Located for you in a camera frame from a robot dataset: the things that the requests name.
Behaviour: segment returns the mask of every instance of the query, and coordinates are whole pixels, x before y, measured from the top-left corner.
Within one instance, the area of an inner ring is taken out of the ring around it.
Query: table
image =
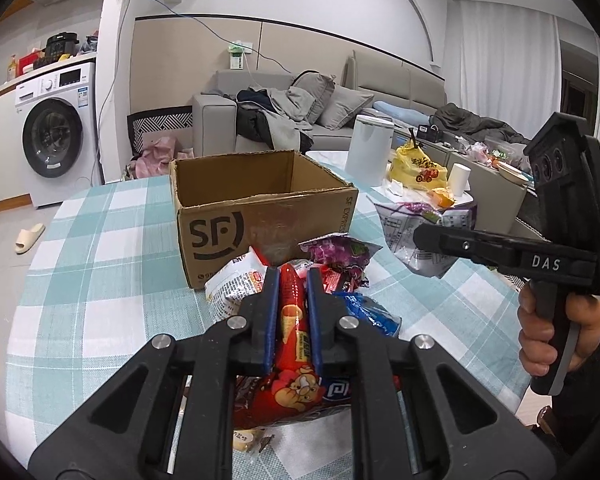
[[[384,244],[361,190],[351,233]],[[403,318],[401,336],[430,333],[512,411],[528,385],[518,362],[516,293],[492,272],[458,262],[443,280],[411,274],[385,247],[366,292]],[[62,204],[32,261],[6,361],[10,447],[34,448],[151,336],[211,325],[203,292],[187,287],[168,177],[95,187]],[[350,478],[348,412],[276,429],[235,478]]]

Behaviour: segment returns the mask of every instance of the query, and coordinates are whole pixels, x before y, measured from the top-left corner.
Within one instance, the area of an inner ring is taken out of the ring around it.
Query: white trash can
[[[363,186],[380,186],[386,174],[393,138],[392,121],[359,115],[344,170]]]

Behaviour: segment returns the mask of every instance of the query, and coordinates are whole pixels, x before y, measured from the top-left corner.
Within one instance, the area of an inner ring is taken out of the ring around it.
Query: clothes pile
[[[178,150],[175,137],[163,136],[157,142],[151,143],[142,155],[136,156],[126,167],[124,180],[148,178],[169,174],[169,163],[177,158],[194,158],[193,148]]]
[[[241,90],[235,99],[238,109],[235,132],[271,150],[306,153],[314,144],[311,124],[306,120],[315,98],[309,92],[254,85]]]
[[[530,142],[507,123],[490,117],[480,117],[469,110],[458,108],[453,103],[439,108],[430,117],[429,124],[435,124],[441,132],[450,132],[464,137],[472,144],[484,142],[487,137],[503,140],[510,144],[528,144]]]

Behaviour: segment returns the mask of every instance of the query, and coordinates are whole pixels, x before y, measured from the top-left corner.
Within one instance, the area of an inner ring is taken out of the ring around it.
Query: washing machine
[[[16,87],[25,184],[35,207],[101,186],[95,62],[74,64]]]

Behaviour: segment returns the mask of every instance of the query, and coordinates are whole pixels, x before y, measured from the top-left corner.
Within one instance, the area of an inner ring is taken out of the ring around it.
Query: blue cable
[[[235,46],[240,46],[240,47],[244,47],[243,45],[239,44],[239,43],[234,43],[233,41],[229,41],[226,40],[225,38],[223,38],[222,36],[220,36],[219,34],[217,34],[211,27],[209,27],[205,22],[203,22],[202,20],[197,19],[195,16],[187,16],[186,14],[180,14],[179,12],[176,12],[175,10],[171,9],[171,7],[169,7],[167,4],[165,4],[164,2],[161,2],[160,0],[153,0],[154,2],[157,2],[158,4],[161,4],[161,6],[163,6],[165,9],[167,9],[171,14],[174,14],[175,16],[178,16],[180,18],[190,18],[192,20],[196,20],[200,25],[202,25],[203,27],[206,28],[206,30],[208,30],[209,32],[211,32],[216,38],[218,38],[219,40],[222,40],[226,43],[235,45]],[[269,59],[270,61],[273,61],[274,63],[277,63],[278,66],[284,70],[285,72],[291,74],[291,70],[287,70],[282,63],[280,63],[277,59],[273,59],[272,57],[267,57],[265,56],[263,53],[261,53],[259,50],[256,50],[255,48],[251,48],[251,50],[253,50],[256,54],[258,54],[259,56],[262,56],[264,59]]]

